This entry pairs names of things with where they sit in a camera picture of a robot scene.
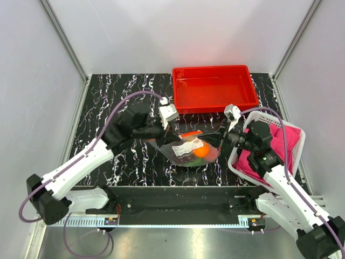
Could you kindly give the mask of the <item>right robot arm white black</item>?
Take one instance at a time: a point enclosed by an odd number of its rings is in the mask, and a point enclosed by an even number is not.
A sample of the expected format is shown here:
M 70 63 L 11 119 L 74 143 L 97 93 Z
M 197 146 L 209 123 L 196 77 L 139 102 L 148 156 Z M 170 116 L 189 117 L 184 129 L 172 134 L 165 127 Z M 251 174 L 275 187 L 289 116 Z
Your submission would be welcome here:
M 279 126 L 286 134 L 286 123 L 262 112 L 252 112 L 245 121 L 247 132 L 237 133 L 220 127 L 201 138 L 213 146 L 221 142 L 236 150 L 249 151 L 251 169 L 261 182 L 248 175 L 247 181 L 257 185 L 255 194 L 245 200 L 251 214 L 259 211 L 273 218 L 296 241 L 304 258 L 335 258 L 344 256 L 344 220 L 331 217 L 295 181 L 288 171 L 288 160 L 282 160 L 272 148 L 269 124 Z

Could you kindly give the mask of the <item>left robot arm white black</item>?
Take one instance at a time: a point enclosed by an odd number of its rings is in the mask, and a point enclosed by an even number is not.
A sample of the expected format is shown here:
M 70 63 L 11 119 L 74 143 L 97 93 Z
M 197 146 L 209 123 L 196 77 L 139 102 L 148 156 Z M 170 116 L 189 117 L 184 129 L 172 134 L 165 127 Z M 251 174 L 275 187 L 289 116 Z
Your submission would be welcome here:
M 161 105 L 159 116 L 148 122 L 146 104 L 134 104 L 120 115 L 110 119 L 105 131 L 91 141 L 81 152 L 52 172 L 27 181 L 28 196 L 40 218 L 52 225 L 69 213 L 110 214 L 117 210 L 118 198 L 110 188 L 95 186 L 87 190 L 73 190 L 86 175 L 130 147 L 136 139 L 154 139 L 158 144 L 168 143 L 178 136 L 169 130 L 178 118 L 173 104 Z

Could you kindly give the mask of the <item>orange fake fruit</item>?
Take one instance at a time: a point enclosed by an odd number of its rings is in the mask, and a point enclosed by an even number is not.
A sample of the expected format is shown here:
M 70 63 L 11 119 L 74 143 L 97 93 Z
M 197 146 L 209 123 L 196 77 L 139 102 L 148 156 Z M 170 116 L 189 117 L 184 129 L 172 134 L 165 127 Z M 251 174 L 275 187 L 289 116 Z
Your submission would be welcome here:
M 211 147 L 208 144 L 204 144 L 204 146 L 196 148 L 193 150 L 194 156 L 202 159 L 206 159 L 210 154 Z

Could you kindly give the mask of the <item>dark purple fake grapes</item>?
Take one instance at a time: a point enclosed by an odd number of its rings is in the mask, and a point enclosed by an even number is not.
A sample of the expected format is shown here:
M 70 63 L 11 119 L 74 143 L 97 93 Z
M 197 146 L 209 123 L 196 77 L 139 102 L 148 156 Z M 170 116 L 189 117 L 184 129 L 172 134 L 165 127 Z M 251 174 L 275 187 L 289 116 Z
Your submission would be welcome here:
M 193 166 L 196 162 L 196 157 L 194 155 L 177 156 L 175 164 L 182 167 Z

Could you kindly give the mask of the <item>clear zip bag orange seal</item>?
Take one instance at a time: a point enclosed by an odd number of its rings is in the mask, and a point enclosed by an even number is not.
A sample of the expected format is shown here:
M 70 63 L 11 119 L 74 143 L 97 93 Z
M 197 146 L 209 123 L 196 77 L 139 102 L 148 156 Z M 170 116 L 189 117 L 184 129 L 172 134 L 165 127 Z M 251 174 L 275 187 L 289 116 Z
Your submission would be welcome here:
M 179 135 L 179 141 L 172 142 L 170 144 L 162 146 L 158 149 L 173 165 L 175 164 L 177 156 L 186 156 L 186 155 L 194 155 L 193 150 L 199 147 L 204 146 L 204 144 L 208 144 L 207 142 L 198 138 L 200 134 L 203 132 L 200 130 L 194 132 L 188 132 L 182 135 Z

